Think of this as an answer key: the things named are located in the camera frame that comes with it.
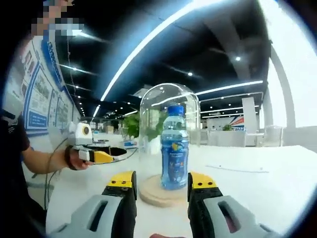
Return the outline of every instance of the black strap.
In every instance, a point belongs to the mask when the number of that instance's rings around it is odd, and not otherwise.
[[[67,146],[66,149],[65,149],[65,161],[68,165],[68,167],[71,169],[71,170],[77,170],[73,165],[72,163],[70,162],[70,149],[73,148],[71,145]]]

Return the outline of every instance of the white countertop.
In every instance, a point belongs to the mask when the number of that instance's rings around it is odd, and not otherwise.
[[[191,147],[188,166],[189,171],[211,176],[223,195],[231,195],[250,209],[258,222],[280,234],[298,219],[317,184],[317,154],[301,146]],[[69,223],[80,205],[92,195],[102,193],[112,175],[136,170],[140,179],[140,167],[135,153],[125,161],[94,165],[85,171],[64,169],[49,203],[47,232]],[[187,204],[158,208],[138,198],[137,209],[135,237],[147,238],[153,233],[192,237]]]

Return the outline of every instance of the white pillar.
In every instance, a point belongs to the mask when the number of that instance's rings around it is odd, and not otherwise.
[[[243,98],[242,99],[243,106],[243,117],[244,117],[244,127],[247,131],[247,134],[254,134],[258,129],[258,122],[256,117],[256,110],[254,104],[254,98]],[[255,146],[255,137],[247,136],[247,146]]]

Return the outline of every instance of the round wooden board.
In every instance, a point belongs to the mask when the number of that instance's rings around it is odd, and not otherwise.
[[[160,175],[149,177],[139,186],[140,198],[156,207],[171,207],[187,203],[187,187],[180,190],[164,190],[160,184]]]

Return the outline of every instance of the plastic water bottle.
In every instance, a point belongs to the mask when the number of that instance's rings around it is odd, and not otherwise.
[[[166,190],[176,190],[187,184],[188,132],[183,106],[169,106],[163,123],[161,184]]]

